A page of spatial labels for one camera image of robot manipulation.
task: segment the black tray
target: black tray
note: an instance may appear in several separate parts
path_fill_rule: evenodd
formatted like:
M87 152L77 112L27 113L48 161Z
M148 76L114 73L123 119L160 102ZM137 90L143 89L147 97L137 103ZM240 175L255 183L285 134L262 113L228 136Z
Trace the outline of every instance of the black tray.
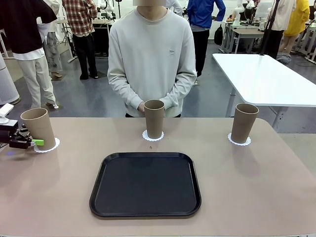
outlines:
M90 198L101 217L188 216L200 205L193 162L181 153L109 155Z

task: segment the yellow shirt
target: yellow shirt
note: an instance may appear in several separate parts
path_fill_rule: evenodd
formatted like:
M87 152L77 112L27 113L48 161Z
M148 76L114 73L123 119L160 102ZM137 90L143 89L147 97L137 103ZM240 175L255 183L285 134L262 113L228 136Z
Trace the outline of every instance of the yellow shirt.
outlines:
M305 23L310 17L308 0L296 0L296 9L292 12L285 36L296 36L305 30Z

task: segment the black bag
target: black bag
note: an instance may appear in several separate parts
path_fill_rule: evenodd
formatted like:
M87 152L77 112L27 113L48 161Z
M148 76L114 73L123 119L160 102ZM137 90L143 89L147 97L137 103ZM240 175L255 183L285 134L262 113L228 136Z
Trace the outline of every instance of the black bag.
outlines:
M217 45L222 45L223 42L223 28L220 26L216 31L214 35L214 42Z

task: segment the white cylinder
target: white cylinder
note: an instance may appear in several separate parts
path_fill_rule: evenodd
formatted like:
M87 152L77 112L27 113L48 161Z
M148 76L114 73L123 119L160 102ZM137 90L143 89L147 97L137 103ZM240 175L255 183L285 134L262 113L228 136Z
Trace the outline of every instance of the white cylinder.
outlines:
M0 54L0 105L11 103L20 98L15 88L11 75L4 64L2 55Z

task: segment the neck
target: neck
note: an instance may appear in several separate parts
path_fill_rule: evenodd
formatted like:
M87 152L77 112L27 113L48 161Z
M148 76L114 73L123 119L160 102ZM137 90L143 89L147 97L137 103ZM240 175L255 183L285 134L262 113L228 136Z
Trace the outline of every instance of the neck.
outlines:
M168 12L163 6L138 6L137 10L139 14L150 21L157 21L163 18Z

